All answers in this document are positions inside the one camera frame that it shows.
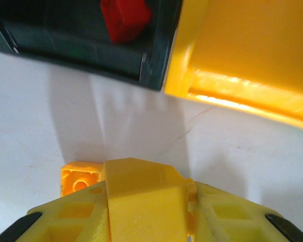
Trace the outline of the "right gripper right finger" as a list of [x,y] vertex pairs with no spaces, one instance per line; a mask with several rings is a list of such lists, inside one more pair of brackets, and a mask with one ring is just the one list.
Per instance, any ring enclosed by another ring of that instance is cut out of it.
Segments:
[[277,211],[187,178],[188,241],[303,241]]

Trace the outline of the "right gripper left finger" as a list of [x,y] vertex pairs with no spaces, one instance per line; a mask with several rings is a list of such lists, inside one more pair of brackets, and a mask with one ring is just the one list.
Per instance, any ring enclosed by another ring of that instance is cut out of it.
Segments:
[[0,234],[0,241],[110,241],[106,183],[30,209]]

